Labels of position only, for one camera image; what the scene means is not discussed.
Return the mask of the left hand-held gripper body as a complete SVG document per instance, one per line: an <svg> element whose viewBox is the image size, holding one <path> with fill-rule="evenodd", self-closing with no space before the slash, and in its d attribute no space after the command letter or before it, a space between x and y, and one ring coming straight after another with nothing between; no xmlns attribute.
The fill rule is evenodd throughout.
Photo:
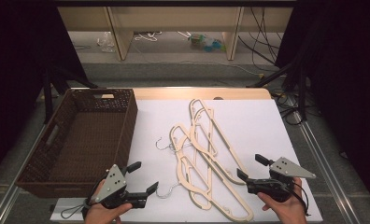
<svg viewBox="0 0 370 224"><path fill-rule="evenodd" d="M120 168L117 164L113 164L107 173L103 186L92 197L92 200L102 204L106 209L114 209L125 203L130 203L133 208L144 208L148 195L145 192L128 192L126 190L126 174L126 167Z"/></svg>

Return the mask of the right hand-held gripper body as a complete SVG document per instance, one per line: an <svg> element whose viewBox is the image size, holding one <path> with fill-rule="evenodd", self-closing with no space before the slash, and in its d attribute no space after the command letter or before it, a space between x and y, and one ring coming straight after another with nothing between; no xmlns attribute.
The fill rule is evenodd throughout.
<svg viewBox="0 0 370 224"><path fill-rule="evenodd" d="M316 175L297 165L285 157L272 161L269 167L270 177L267 179L248 178L248 193L262 192L279 203L286 202L293 193L295 177L316 178Z"/></svg>

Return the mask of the cream plastic clothes hanger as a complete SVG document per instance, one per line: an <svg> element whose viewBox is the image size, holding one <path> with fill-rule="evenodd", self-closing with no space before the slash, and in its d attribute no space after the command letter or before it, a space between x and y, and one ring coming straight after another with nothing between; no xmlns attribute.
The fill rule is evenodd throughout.
<svg viewBox="0 0 370 224"><path fill-rule="evenodd" d="M229 156L235 161L240 171L246 171L246 167L238 158L235 150L221 130L220 125L214 118L214 109L206 106L200 99L192 99L189 104L191 116L190 141L192 145L206 157L206 162L218 174L224 176L230 182L243 185L237 176L227 171L217 159L217 144L214 141L216 133L221 143L227 149Z"/></svg>
<svg viewBox="0 0 370 224"><path fill-rule="evenodd" d="M212 141L214 129L214 110L208 108L200 99L189 102L190 128L182 123L173 126L169 132L170 144L159 147L158 139L155 147L159 150L170 149L177 158L177 184L159 198L168 198L173 187L181 185L188 191L191 201L200 209L208 210L213 206L212 160L217 155Z"/></svg>
<svg viewBox="0 0 370 224"><path fill-rule="evenodd" d="M222 145L216 133L214 134L214 141L217 144L217 159L227 171L230 171L235 176L234 170L238 169L237 165L229 156L227 149ZM230 182L224 176L218 175L214 170L212 184L213 206L210 209L217 209L223 216L233 222L248 222L253 220L254 212L252 208L236 190L241 185Z"/></svg>

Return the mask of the brown woven basket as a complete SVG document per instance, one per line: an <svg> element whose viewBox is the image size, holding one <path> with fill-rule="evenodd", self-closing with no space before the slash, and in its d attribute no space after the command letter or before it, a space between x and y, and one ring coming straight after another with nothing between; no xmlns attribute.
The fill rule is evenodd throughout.
<svg viewBox="0 0 370 224"><path fill-rule="evenodd" d="M67 91L16 185L39 198L87 196L105 170L127 165L136 116L131 89Z"/></svg>

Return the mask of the person's left hand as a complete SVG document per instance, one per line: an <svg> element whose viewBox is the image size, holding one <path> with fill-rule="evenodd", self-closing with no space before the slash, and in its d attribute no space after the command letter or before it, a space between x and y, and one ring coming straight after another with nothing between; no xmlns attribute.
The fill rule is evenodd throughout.
<svg viewBox="0 0 370 224"><path fill-rule="evenodd" d="M90 206L87 216L84 218L84 224L122 224L121 215L133 208L130 203L125 203L114 209L106 209L100 203L88 202Z"/></svg>

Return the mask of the person's right hand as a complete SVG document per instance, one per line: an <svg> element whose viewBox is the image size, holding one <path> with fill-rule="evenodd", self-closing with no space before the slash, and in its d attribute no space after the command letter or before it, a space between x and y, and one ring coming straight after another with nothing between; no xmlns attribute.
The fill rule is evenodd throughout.
<svg viewBox="0 0 370 224"><path fill-rule="evenodd" d="M295 196L284 203L279 203L262 192L257 196L264 202L263 210L273 210L282 224L307 224L305 208Z"/></svg>

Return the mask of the white table sheet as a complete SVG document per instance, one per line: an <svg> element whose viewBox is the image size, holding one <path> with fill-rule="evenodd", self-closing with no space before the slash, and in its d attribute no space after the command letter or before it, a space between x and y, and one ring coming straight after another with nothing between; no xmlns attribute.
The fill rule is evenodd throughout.
<svg viewBox="0 0 370 224"><path fill-rule="evenodd" d="M177 184L177 159L171 150L159 150L169 144L169 131L182 123L191 125L189 102L191 100L139 100L134 136L128 161L141 161L139 169L126 175L127 189L130 192L143 192L147 187L159 182L144 208L132 209L122 215L123 224L260 224L275 223L278 218L273 211L264 211L263 202L254 194L248 193L243 185L236 190L250 205L254 218L248 222L233 222L217 209L201 210L196 207L181 186L173 187L168 198L165 195ZM272 100L202 100L214 109L214 118L226 138L246 167L252 179L270 177L269 167L255 160L261 154L269 160L280 157L296 163L297 156L287 134L276 103Z"/></svg>

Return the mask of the black stand legs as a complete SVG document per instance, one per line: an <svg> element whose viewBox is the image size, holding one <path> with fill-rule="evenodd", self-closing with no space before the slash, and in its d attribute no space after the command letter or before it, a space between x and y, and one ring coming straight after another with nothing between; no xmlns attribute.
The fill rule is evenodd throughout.
<svg viewBox="0 0 370 224"><path fill-rule="evenodd" d="M276 78L286 75L282 83L284 91L293 91L298 89L298 104L296 110L300 114L301 121L306 120L306 70L300 63L288 63L272 75L265 77L255 84L249 85L249 88L261 88Z"/></svg>
<svg viewBox="0 0 370 224"><path fill-rule="evenodd" d="M75 80L77 83L91 89L97 89L98 86L91 83L85 76L78 76L67 69L57 65L50 65L43 74L43 92L45 101L45 121L47 124L53 115L53 103L51 86L60 94L65 94L70 89L68 80Z"/></svg>

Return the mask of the clear plastic bag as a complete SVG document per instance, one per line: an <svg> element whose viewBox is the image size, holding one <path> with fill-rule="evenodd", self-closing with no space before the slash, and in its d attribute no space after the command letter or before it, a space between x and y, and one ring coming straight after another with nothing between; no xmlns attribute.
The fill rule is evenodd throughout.
<svg viewBox="0 0 370 224"><path fill-rule="evenodd" d="M115 52L115 44L111 32L104 32L101 37L97 38L97 46L103 52Z"/></svg>

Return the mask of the colourful plastic toys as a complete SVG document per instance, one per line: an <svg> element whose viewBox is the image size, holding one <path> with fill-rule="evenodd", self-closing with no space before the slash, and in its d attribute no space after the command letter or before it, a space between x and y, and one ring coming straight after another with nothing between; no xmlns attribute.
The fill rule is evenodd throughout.
<svg viewBox="0 0 370 224"><path fill-rule="evenodd" d="M213 50L226 51L226 47L223 43L216 38L209 37L207 35L201 34L191 34L188 39L191 41L193 47L197 47L206 52L211 52Z"/></svg>

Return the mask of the beige wooden shelf unit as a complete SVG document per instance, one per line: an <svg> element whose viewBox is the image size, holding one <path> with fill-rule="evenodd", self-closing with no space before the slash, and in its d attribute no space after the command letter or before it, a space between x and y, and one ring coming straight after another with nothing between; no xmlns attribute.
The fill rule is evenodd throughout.
<svg viewBox="0 0 370 224"><path fill-rule="evenodd" d="M69 31L111 32L118 59L127 56L134 32L220 32L228 60L235 58L238 34L265 27L283 33L290 7L59 7Z"/></svg>

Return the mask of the metal floor rail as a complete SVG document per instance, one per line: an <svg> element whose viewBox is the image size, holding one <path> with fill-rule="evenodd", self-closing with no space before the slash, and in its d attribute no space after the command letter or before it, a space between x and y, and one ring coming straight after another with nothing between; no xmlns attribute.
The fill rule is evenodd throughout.
<svg viewBox="0 0 370 224"><path fill-rule="evenodd" d="M19 194L21 192L21 188L16 186L16 180L21 174L21 170L26 166L26 162L31 158L31 154L36 147L36 143L39 140L40 136L44 132L46 126L43 125L40 129L38 135L35 138L34 143L29 147L25 154L25 158L23 159L18 172L16 173L14 179L10 182L7 189L5 190L5 194L0 201L0 224L5 224L8 215L10 214L15 202L17 201Z"/></svg>
<svg viewBox="0 0 370 224"><path fill-rule="evenodd" d="M295 120L299 122L301 132L307 142L307 145L313 155L316 164L319 166L323 179L334 198L334 201L340 211L342 218L347 224L361 224L354 206L352 205L349 197L347 196L344 188L339 183L338 178L334 174L334 170L324 156L319 142L317 141L314 133L312 132L306 119L303 119L299 112L294 114Z"/></svg>

